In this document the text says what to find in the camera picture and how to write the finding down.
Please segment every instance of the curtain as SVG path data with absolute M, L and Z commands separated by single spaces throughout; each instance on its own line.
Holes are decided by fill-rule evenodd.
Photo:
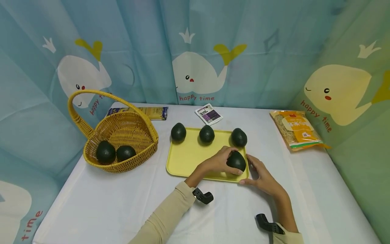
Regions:
M 378 237 L 390 243 L 390 2 L 353 1 L 339 12 L 292 108 L 306 111 Z
M 379 212 L 390 202 L 381 194 L 388 186 L 389 103 L 375 96 L 389 67 L 388 13 L 380 0 L 0 0 L 0 216 L 8 218 L 0 220 L 0 235 L 7 244 L 32 240 L 86 142 L 67 100 L 95 89 L 142 103 L 300 110 L 308 104 L 327 114 L 327 127 L 311 120 L 367 218 L 390 239 L 384 229 L 390 218 Z M 345 73 L 356 72 L 357 93 L 369 82 L 362 105 L 379 98 L 347 125 L 303 90 L 318 83 L 316 74 L 333 72 L 326 65 L 338 65 L 351 82 Z M 341 84 L 345 94 L 348 85 Z M 73 105 L 95 127 L 112 102 L 81 94 Z M 26 204 L 15 207 L 20 200 Z

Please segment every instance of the noodle bag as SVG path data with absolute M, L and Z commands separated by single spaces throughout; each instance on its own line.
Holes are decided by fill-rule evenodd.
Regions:
M 270 114 L 292 151 L 312 146 L 329 148 L 307 120 L 304 111 L 272 111 Z

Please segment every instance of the beige sleeve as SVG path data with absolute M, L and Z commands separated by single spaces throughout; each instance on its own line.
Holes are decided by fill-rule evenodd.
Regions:
M 273 233 L 273 244 L 303 244 L 301 233 L 288 232 L 283 226 L 277 223 L 284 230 L 284 235 Z
M 158 206 L 129 244 L 165 244 L 183 214 L 193 205 L 195 188 L 180 182 Z

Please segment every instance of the table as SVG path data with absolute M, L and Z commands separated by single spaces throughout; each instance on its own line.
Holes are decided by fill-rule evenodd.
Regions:
M 161 106 L 135 104 L 138 107 Z M 169 106 L 166 121 L 153 121 L 157 152 L 134 170 L 106 173 L 81 157 L 38 228 L 35 244 L 126 244 L 155 208 L 184 178 L 171 176 L 165 164 L 170 130 L 181 122 L 202 127 L 196 106 Z M 114 103 L 112 107 L 124 107 Z M 247 153 L 264 162 L 289 193 L 298 229 L 306 244 L 375 244 L 377 236 L 366 220 L 328 154 L 320 148 L 290 153 L 264 109 L 217 107 L 224 119 L 216 130 L 242 128 L 248 135 Z M 168 244 L 269 243 L 255 215 L 276 219 L 272 199 L 250 187 L 203 180 L 209 205 L 195 202 L 184 215 Z

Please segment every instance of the spaghetti package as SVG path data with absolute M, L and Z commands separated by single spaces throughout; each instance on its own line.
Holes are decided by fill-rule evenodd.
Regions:
M 311 146 L 328 147 L 307 120 L 304 111 L 270 112 L 287 146 L 293 151 Z
M 139 107 L 139 109 L 146 114 L 150 120 L 166 120 L 168 116 L 168 107 Z M 107 116 L 126 111 L 134 112 L 131 108 L 112 108 L 108 111 Z

